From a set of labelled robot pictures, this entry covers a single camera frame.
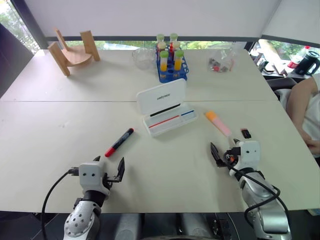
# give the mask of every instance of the test tube rack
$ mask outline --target test tube rack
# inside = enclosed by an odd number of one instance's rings
[[[167,62],[167,70],[166,71],[160,71],[160,59],[159,59],[159,53],[156,51],[156,66],[158,69],[158,77],[159,81],[163,84],[177,80],[177,79],[185,79],[187,80],[187,73],[189,73],[189,68],[187,65],[187,61],[185,57],[182,57],[182,64],[180,71],[175,71],[175,61],[173,61],[172,53],[169,51],[169,57]]]

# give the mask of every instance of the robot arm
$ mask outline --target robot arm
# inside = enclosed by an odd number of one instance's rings
[[[101,207],[108,199],[113,183],[121,182],[125,172],[125,160],[118,165],[117,176],[104,172],[105,163],[100,156],[83,163],[76,169],[83,188],[83,198],[78,198],[75,208],[64,223],[64,240],[93,240],[99,232]]]
[[[242,197],[249,206],[248,209],[261,204],[249,211],[249,218],[256,237],[266,240],[291,240],[287,215],[275,199],[277,190],[265,180],[260,171],[257,171],[260,161],[259,143],[236,139],[234,142],[235,147],[227,150],[223,159],[220,158],[213,143],[211,143],[211,153],[218,167],[228,167],[230,176],[234,176],[238,180],[242,189]],[[273,194],[254,180],[269,188]]]

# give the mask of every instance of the wooden stand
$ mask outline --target wooden stand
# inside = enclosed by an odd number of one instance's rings
[[[67,67],[87,63],[92,56],[95,61],[100,61],[100,56],[91,31],[80,32],[83,45],[77,46],[68,46],[60,31],[55,28],[55,32],[63,49],[61,50],[58,44],[54,42],[48,47],[48,50],[64,75],[70,76],[70,71]]]

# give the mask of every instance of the red marker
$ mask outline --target red marker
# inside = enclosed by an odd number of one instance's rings
[[[120,145],[127,140],[127,138],[134,132],[133,128],[129,128],[128,131],[126,131],[119,139],[115,142],[115,144],[112,145],[112,147],[109,148],[108,151],[104,154],[107,158],[110,157]]]

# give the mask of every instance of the red cap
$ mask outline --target red cap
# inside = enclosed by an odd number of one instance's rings
[[[105,152],[105,157],[110,157],[116,150],[113,147],[110,147],[108,151]]]

